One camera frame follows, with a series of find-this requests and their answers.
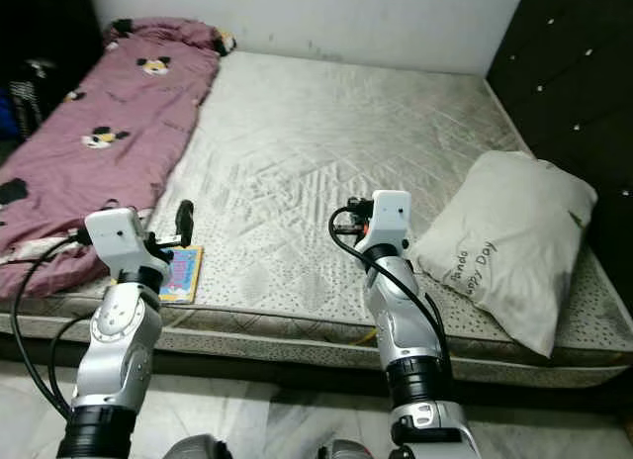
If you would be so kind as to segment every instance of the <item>mattress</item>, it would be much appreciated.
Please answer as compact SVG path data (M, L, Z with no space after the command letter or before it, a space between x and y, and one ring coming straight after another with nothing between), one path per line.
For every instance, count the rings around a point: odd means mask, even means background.
M481 153L521 145L477 76L230 55L149 223L172 233L188 198L193 243L205 247L195 304L163 307L158 348L379 368L363 272L331 242L327 218L352 195L408 190L415 245ZM549 360L414 268L442 312L458 378L585 387L633 363L633 323L587 247ZM23 331L53 336L107 283L28 300ZM0 330L10 331L6 314ZM85 325L68 335L86 340Z

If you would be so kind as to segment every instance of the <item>tiled floor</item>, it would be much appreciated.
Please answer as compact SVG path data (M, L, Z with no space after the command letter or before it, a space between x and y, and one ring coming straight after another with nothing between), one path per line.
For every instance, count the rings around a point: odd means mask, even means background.
M60 369L62 391L74 371ZM55 456L63 421L21 364L0 361L0 456ZM279 390L244 381L154 376L133 442L135 458L160 458L179 439L211 433L235 459L314 459L334 437L362 441L377 459L392 447L388 401ZM486 459L633 457L615 418L593 414L467 408Z

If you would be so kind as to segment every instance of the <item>black cable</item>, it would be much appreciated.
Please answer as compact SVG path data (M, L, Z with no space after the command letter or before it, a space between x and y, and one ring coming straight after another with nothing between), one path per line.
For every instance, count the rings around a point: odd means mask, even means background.
M59 414L61 414L66 419L69 418L68 413L64 409L63 405L57 400L57 397L46 386L46 384L44 383L44 380L40 376L40 373L38 373L38 370L36 370L36 367L33 365L33 362L31 361L31 358L29 357L29 354L27 353L27 349L25 348L24 343L22 341L22 333L20 331L20 325L18 324L18 309L20 307L20 302L22 301L22 296L24 294L24 291L27 287L27 283L29 283L29 280L33 276L33 273L35 273L36 270L40 267L40 265L57 249L59 249L60 247L66 244L70 244L75 240L76 240L75 236L69 236L68 238L60 241L59 243L56 243L51 248L47 249L44 252L44 254L40 256L40 258L38 258L38 260L35 263L33 263L33 266L29 268L29 271L24 277L24 280L22 281L22 284L20 285L20 288L18 289L18 293L16 294L16 297L13 300L13 304L11 305L11 316L10 316L11 329L13 330L13 334L16 337L16 342L18 343L18 349L20 350L20 353L22 354L22 359L24 361L25 366L27 367L27 370L29 371L29 374L31 375L31 378L35 382L36 387L38 387L38 390L42 392L42 394L45 396L48 402L57 410Z
M72 321L67 322L64 327L62 327L59 332L55 335L55 337L50 342L50 352L48 354L48 381L50 382L50 388L52 389L52 393L57 398L59 403L63 406L63 408L70 414L70 405L63 397L63 393L59 389L59 385L57 384L57 374L55 372L55 356L57 351L57 343L61 340L61 337L76 323L80 321L85 321L87 319L92 318L94 313L86 314L84 316L80 316L79 318L73 319Z
M437 306L435 305L433 300L430 298L430 296L428 296L427 294L424 294L424 298L428 302L429 306L431 306L431 309L433 310L433 314L435 315L435 317L433 317L431 313L429 312L429 310L426 308L426 306L420 301L420 299L400 279L398 279L396 276L390 273L387 269L383 268L380 264L378 264L373 259L369 258L368 256L365 256L365 254L352 248L351 246L349 246L348 244L345 244L343 241L340 240L340 238L336 235L336 232L335 232L334 221L336 220L336 217L338 217L340 214L345 213L345 212L353 213L353 211L349 209L348 207L340 207L336 209L334 213L329 217L329 222L327 223L327 229L329 231L329 235L331 236L332 240L334 241L334 243L336 243L338 247L348 252L355 258L359 259L363 263L371 266L380 274L382 274L387 279L389 279L396 286L398 286L398 288L403 293L405 293L405 295L422 312L422 314L426 317L428 322L431 324L431 327L433 328L433 331L435 332L435 335L437 336L441 354L442 354L441 360L442 360L442 363L444 364L444 369L446 371L447 377L449 381L452 382L453 369L451 366L451 360L448 353L448 345L446 343L446 334L444 332L444 324L442 322L442 317L439 314L439 310L437 309Z

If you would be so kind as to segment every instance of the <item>white pillow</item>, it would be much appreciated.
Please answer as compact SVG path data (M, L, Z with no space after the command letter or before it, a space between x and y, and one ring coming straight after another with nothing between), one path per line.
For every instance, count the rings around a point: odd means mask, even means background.
M561 303L597 200L585 181L524 152L477 159L413 247L423 270L550 356Z

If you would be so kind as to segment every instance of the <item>book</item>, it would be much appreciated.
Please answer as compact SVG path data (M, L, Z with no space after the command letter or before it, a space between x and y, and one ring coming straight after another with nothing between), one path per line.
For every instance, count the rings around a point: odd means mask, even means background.
M202 246L170 248L174 252L171 261L171 277L160 288L160 301L173 304L192 304L196 296L198 274L202 264Z

